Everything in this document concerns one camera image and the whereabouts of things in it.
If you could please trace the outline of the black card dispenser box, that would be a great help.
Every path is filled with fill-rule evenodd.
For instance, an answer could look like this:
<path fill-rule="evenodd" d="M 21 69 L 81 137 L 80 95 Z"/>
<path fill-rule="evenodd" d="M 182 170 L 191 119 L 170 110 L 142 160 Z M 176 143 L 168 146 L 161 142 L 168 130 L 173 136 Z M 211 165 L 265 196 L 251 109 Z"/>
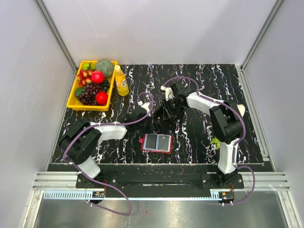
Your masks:
<path fill-rule="evenodd" d="M 153 113 L 155 131 L 167 134 L 173 126 L 184 117 L 184 110 L 181 109 L 176 115 L 168 114 L 163 106 L 159 106 Z"/>

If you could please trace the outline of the green pear fruit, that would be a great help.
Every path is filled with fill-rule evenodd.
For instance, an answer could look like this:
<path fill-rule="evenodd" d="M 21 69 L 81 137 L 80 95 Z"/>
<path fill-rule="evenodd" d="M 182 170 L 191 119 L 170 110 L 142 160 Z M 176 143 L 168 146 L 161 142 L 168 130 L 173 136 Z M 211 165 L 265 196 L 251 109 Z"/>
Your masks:
<path fill-rule="evenodd" d="M 88 71 L 88 70 L 94 71 L 95 70 L 95 63 L 93 63 L 93 62 L 84 62 L 83 65 L 82 65 L 82 69 L 84 71 Z"/>

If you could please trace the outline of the yellow plastic tray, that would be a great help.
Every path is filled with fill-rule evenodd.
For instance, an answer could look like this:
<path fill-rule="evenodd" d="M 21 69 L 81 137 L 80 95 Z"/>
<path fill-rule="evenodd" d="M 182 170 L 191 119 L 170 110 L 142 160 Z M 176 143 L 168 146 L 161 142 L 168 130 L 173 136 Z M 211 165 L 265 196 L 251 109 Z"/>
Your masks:
<path fill-rule="evenodd" d="M 108 111 L 114 90 L 115 73 L 105 82 L 95 84 L 91 80 L 96 60 L 84 60 L 80 63 L 76 78 L 70 91 L 67 107 L 75 111 Z"/>

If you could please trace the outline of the red apple upper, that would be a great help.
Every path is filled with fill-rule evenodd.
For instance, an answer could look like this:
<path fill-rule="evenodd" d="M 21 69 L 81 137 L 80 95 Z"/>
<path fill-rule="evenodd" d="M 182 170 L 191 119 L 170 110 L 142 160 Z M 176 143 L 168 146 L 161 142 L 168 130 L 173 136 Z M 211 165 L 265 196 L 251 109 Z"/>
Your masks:
<path fill-rule="evenodd" d="M 92 82 L 100 84 L 105 80 L 105 76 L 101 71 L 94 71 L 91 75 Z"/>

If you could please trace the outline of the red leather card holder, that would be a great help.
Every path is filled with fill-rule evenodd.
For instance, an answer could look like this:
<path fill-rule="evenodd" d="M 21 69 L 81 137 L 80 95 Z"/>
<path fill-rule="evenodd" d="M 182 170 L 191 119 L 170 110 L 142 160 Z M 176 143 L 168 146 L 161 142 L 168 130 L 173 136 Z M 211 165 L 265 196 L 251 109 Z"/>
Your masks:
<path fill-rule="evenodd" d="M 173 137 L 172 137 L 171 135 L 170 135 L 170 137 L 171 137 L 170 150 L 169 150 L 168 152 L 162 152 L 162 151 L 159 151 L 159 150 L 157 149 L 157 147 L 158 147 L 159 135 L 162 135 L 162 134 L 155 134 L 155 135 L 157 135 L 156 149 L 155 149 L 155 150 L 147 150 L 147 149 L 145 149 L 145 141 L 146 141 L 145 137 L 146 137 L 146 135 L 147 135 L 147 134 L 144 134 L 143 137 L 139 139 L 139 143 L 141 144 L 141 149 L 142 149 L 143 151 L 157 152 L 157 153 L 164 153 L 164 154 L 171 154 L 172 143 L 173 143 Z"/>

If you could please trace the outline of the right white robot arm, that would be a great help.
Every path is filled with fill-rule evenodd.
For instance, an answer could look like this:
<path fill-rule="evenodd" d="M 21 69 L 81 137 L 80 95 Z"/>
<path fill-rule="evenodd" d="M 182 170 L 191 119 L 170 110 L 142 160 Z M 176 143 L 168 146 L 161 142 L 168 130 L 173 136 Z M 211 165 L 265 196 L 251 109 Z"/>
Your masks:
<path fill-rule="evenodd" d="M 165 99 L 155 112 L 155 120 L 162 132 L 169 131 L 173 123 L 183 118 L 186 109 L 192 108 L 207 114 L 215 137 L 220 141 L 220 156 L 216 176 L 217 184 L 227 188 L 233 182 L 231 173 L 236 170 L 236 150 L 245 134 L 244 107 L 231 99 L 221 101 L 203 95 L 199 91 L 186 89 L 182 83 L 169 87 L 161 86 Z"/>

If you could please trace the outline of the red apple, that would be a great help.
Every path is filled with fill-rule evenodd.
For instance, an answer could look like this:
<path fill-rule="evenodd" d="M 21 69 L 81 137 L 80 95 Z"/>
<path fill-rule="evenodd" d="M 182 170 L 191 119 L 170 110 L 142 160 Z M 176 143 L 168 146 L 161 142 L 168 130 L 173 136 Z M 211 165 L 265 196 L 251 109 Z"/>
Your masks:
<path fill-rule="evenodd" d="M 105 80 L 105 76 L 101 71 L 94 71 L 91 75 L 92 82 L 100 84 Z"/>
<path fill-rule="evenodd" d="M 95 101 L 100 106 L 106 105 L 107 104 L 107 100 L 108 100 L 108 94 L 106 92 L 98 92 L 95 95 Z"/>

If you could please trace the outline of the green broccoli head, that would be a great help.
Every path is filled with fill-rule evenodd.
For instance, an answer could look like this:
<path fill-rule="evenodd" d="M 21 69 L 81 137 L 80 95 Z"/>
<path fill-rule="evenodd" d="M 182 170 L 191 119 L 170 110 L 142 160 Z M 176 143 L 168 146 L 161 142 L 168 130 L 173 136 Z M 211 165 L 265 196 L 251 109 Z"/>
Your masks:
<path fill-rule="evenodd" d="M 96 62 L 95 70 L 101 71 L 105 78 L 110 78 L 113 75 L 114 64 L 110 60 L 102 59 Z"/>

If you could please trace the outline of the red apple lower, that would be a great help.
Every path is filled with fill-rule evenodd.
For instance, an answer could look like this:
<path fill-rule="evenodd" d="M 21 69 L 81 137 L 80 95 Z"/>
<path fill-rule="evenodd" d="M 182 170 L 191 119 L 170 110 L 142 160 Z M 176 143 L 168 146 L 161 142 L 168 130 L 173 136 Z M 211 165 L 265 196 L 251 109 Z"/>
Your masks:
<path fill-rule="evenodd" d="M 95 101 L 100 106 L 106 105 L 107 104 L 107 100 L 108 100 L 108 94 L 106 92 L 98 92 L 95 95 Z"/>

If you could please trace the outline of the small red fruits cluster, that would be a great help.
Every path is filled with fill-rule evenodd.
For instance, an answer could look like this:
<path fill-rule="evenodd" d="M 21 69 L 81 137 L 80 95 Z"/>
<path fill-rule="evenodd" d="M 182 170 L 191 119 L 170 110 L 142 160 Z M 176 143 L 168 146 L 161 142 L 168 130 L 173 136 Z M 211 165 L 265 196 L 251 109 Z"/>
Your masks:
<path fill-rule="evenodd" d="M 84 87 L 86 84 L 90 84 L 92 82 L 91 76 L 93 71 L 92 70 L 80 70 L 80 72 L 76 76 L 76 80 L 80 87 Z"/>

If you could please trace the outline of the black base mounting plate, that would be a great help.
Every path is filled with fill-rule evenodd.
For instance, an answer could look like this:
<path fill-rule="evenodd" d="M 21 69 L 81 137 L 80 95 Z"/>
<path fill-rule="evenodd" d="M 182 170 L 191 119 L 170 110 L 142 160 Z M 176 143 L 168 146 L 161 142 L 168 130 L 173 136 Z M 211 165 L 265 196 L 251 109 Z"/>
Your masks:
<path fill-rule="evenodd" d="M 103 164 L 96 180 L 116 187 L 180 185 L 198 189 L 244 189 L 237 171 L 224 175 L 207 164 Z"/>

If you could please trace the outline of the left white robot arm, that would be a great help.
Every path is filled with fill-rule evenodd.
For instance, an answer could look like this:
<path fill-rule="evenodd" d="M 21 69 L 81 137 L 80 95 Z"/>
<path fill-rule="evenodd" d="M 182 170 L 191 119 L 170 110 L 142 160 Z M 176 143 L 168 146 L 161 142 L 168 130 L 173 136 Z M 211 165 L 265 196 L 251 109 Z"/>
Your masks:
<path fill-rule="evenodd" d="M 121 122 L 94 123 L 85 119 L 78 120 L 59 140 L 59 148 L 64 153 L 63 161 L 72 163 L 87 175 L 86 182 L 93 188 L 101 186 L 101 169 L 94 162 L 92 153 L 98 143 L 123 139 L 128 132 L 143 130 L 149 121 L 153 102 L 140 102 L 131 114 Z"/>

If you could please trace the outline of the yellow juice bottle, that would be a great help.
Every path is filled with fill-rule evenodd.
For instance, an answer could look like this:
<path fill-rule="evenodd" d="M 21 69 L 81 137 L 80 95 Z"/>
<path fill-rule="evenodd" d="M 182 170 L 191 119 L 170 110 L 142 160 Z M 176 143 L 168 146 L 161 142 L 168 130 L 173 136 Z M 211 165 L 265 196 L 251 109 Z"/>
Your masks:
<path fill-rule="evenodd" d="M 126 80 L 126 77 L 121 70 L 121 67 L 119 65 L 116 65 L 114 67 L 115 72 L 115 82 L 116 82 L 116 88 L 118 91 L 118 94 L 120 96 L 127 96 L 129 94 L 129 86 Z"/>

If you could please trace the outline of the green lime fruit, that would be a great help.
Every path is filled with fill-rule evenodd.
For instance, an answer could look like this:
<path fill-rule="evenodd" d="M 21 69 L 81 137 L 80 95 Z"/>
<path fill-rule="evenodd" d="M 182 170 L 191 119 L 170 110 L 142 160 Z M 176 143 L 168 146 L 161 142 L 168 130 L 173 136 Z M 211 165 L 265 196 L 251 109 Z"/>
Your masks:
<path fill-rule="evenodd" d="M 83 92 L 84 88 L 83 87 L 78 87 L 75 91 L 74 91 L 74 96 L 76 98 L 78 98 L 78 96 Z"/>

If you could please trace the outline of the dark purple grape bunch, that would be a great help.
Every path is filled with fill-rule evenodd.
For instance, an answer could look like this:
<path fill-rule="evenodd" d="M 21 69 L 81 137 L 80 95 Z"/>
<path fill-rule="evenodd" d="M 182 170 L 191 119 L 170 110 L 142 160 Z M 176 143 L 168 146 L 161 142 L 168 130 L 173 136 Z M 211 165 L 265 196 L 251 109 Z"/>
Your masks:
<path fill-rule="evenodd" d="M 99 106 L 95 101 L 95 95 L 98 92 L 107 93 L 110 89 L 110 83 L 108 80 L 105 80 L 100 84 L 91 82 L 90 84 L 86 84 L 83 88 L 83 92 L 76 99 L 83 105 Z"/>

